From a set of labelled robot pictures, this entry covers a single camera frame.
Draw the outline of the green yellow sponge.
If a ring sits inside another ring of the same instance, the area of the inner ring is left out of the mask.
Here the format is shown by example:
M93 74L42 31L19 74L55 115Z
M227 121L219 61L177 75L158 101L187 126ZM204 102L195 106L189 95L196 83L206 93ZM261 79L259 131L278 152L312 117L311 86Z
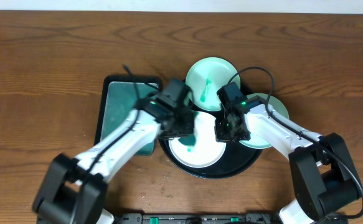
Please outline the green yellow sponge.
M194 134L190 134L188 136L183 136L178 139L178 142L186 147L194 147L196 145L196 137Z

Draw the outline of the white plate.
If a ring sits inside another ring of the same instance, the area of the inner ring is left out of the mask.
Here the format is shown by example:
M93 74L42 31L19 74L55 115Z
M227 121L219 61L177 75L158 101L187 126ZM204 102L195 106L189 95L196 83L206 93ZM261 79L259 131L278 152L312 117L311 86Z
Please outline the white plate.
M215 164L224 154L226 143L215 138L215 117L209 113L194 112L194 135L196 145L186 147L178 142L179 138L169 141L171 154L181 164L192 168L204 168Z

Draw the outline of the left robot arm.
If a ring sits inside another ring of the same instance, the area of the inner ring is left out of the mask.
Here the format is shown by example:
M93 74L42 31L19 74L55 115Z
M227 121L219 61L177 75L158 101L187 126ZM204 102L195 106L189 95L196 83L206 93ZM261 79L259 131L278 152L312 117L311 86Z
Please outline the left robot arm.
M105 139L74 158L56 156L35 196L32 210L47 223L113 223L105 210L108 183L145 145L156 138L178 138L194 132L188 106L171 107L141 100Z

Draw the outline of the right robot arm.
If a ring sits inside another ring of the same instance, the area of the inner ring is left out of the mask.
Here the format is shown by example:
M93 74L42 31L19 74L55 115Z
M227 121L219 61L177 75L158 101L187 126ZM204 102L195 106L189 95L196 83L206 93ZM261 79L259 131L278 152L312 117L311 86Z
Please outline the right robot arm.
M363 186L343 138L298 126L260 96L222 96L224 118L216 121L218 141L254 134L289 161L295 199L283 207L281 223L325 223L363 216Z

